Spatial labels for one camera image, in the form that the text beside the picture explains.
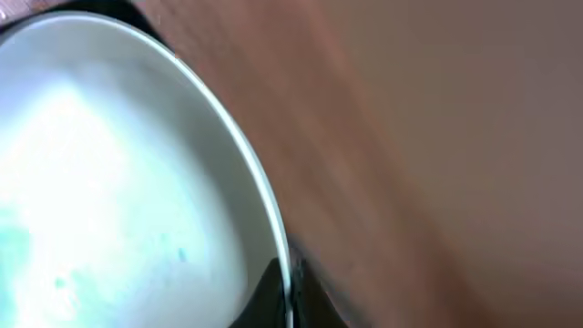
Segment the blurred brown background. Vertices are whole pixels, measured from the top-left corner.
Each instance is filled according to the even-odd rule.
[[[580,2],[139,6],[354,326],[583,325]]]

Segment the brown floor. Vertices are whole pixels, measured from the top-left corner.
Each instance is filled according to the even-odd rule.
[[[313,0],[143,0],[256,149],[353,326],[490,326]]]

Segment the brown wall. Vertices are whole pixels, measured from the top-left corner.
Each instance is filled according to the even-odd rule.
[[[321,0],[474,290],[583,324],[583,3]]]

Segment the black object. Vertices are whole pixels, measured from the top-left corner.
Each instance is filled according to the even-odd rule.
[[[165,44],[145,16],[126,0],[76,0],[48,8],[42,13],[30,15],[5,26],[0,35],[10,27],[36,15],[58,11],[83,11],[107,15],[130,24]],[[301,260],[291,277],[291,299],[286,304],[283,281],[278,259],[269,263],[247,306],[230,328],[286,328],[286,308],[293,308],[294,328],[347,328],[323,290],[310,265]]]

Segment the wooden table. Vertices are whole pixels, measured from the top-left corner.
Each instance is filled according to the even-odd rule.
[[[0,0],[0,10],[46,5],[22,3]],[[318,0],[143,0],[139,7],[240,124],[291,242],[353,326],[490,325]]]

